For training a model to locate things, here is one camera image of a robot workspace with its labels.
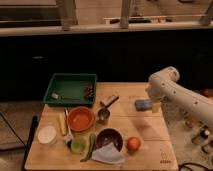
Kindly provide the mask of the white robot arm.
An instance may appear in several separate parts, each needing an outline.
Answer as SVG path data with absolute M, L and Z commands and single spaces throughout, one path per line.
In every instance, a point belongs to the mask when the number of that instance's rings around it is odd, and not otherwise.
M 147 88 L 149 97 L 153 102 L 167 97 L 213 130 L 213 100 L 178 85 L 179 78 L 179 71 L 172 66 L 151 74 Z

